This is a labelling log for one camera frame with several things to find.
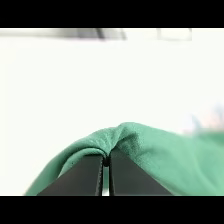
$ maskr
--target dark object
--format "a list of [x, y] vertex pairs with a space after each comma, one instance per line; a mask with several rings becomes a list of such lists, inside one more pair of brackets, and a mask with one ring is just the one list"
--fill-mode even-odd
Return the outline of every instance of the dark object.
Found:
[[157, 181], [124, 153], [113, 150], [110, 156], [110, 195], [157, 196], [171, 195]]
[[[109, 165], [111, 196], [171, 195], [127, 155], [116, 149], [112, 150], [104, 165]], [[100, 196], [102, 178], [103, 157], [85, 156], [38, 196]]]
[[38, 196], [100, 196], [102, 179], [103, 157], [85, 156]]

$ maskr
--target green fabric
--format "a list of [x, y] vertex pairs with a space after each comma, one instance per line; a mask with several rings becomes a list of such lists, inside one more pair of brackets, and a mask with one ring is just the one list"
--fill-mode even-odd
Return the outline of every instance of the green fabric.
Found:
[[115, 146], [174, 195], [224, 195], [224, 132], [187, 137], [137, 123], [74, 142], [46, 165], [26, 195], [37, 195], [83, 156], [107, 157]]

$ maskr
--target green cloth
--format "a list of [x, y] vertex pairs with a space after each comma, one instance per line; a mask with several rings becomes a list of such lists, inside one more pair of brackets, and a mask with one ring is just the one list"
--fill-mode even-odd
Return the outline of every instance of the green cloth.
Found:
[[37, 195], [83, 156], [106, 158], [115, 146], [173, 195], [224, 195], [224, 132], [181, 136], [129, 122], [68, 146], [46, 165], [26, 195]]

